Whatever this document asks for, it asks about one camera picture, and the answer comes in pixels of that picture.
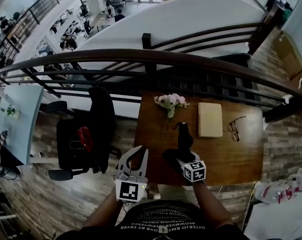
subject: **eyeglasses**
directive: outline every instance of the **eyeglasses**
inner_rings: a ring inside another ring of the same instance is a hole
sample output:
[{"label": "eyeglasses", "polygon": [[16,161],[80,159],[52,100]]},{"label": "eyeglasses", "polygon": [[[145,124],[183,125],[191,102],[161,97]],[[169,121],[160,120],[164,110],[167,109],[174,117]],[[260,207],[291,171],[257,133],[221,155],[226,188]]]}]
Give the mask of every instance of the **eyeglasses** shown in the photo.
[{"label": "eyeglasses", "polygon": [[233,132],[233,136],[235,137],[235,140],[237,142],[239,142],[241,140],[241,136],[239,134],[239,131],[236,128],[236,120],[241,119],[241,118],[245,118],[245,117],[246,116],[241,116],[241,117],[235,119],[234,121],[230,122],[230,126],[231,126],[231,129],[232,129],[232,132]]}]

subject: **flower stem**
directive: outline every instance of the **flower stem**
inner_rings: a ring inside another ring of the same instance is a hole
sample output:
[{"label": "flower stem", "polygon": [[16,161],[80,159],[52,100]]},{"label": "flower stem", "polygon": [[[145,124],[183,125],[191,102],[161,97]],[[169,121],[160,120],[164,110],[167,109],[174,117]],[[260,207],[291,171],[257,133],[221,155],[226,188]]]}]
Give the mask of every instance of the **flower stem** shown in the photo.
[{"label": "flower stem", "polygon": [[165,132],[165,129],[166,129],[167,121],[168,121],[168,118],[165,119],[165,125],[164,125],[163,132],[162,132],[162,135],[161,135],[161,140],[162,140],[162,138],[164,136],[164,132]]}]

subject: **light blue desk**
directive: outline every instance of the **light blue desk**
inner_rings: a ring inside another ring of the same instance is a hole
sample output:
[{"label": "light blue desk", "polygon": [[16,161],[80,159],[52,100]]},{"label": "light blue desk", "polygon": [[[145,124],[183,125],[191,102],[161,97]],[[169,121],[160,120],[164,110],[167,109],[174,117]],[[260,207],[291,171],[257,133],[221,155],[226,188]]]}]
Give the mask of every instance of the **light blue desk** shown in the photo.
[{"label": "light blue desk", "polygon": [[20,162],[27,164],[30,158],[32,136],[35,121],[39,112],[43,87],[36,85],[8,85],[4,88],[7,100],[1,99],[0,109],[8,107],[13,103],[14,107],[20,110],[18,119],[7,116],[0,110],[0,133],[8,130],[6,148]]}]

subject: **chair armrest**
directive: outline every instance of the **chair armrest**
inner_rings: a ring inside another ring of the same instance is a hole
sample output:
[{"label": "chair armrest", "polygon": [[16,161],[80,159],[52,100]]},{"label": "chair armrest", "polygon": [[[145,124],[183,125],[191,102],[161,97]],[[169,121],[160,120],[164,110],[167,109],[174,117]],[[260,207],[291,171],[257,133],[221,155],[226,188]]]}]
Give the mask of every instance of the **chair armrest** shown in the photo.
[{"label": "chair armrest", "polygon": [[51,102],[49,104],[47,104],[44,107],[44,112],[46,113],[53,113],[53,112],[58,112],[58,111],[65,111],[67,110],[67,103],[64,100],[58,100],[58,101],[54,101]]}]

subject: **beige notebook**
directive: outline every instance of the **beige notebook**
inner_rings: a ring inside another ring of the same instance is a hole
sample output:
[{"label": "beige notebook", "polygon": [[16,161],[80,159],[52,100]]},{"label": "beige notebook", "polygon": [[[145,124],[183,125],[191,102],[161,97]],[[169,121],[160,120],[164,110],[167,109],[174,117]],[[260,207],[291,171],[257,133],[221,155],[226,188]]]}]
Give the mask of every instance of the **beige notebook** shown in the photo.
[{"label": "beige notebook", "polygon": [[199,137],[223,136],[222,107],[215,103],[198,103]]}]

